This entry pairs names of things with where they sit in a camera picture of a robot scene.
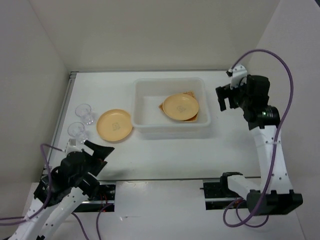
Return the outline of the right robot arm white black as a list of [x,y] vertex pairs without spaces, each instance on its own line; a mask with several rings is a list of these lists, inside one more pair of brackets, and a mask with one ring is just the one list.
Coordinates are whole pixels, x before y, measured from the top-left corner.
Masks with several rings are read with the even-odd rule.
[[260,167],[261,184],[246,179],[240,172],[224,172],[219,191],[229,197],[242,197],[251,216],[287,215],[302,205],[303,197],[293,190],[288,176],[281,141],[278,109],[268,104],[270,81],[267,77],[248,75],[233,87],[216,88],[220,110],[240,108],[254,138]]

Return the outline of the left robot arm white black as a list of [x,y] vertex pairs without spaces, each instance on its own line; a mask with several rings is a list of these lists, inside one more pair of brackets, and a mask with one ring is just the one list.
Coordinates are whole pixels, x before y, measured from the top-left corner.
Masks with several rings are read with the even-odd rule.
[[82,202],[98,197],[101,185],[97,176],[115,149],[89,140],[84,145],[93,152],[76,147],[73,139],[67,143],[65,157],[38,183],[11,240],[48,240]]

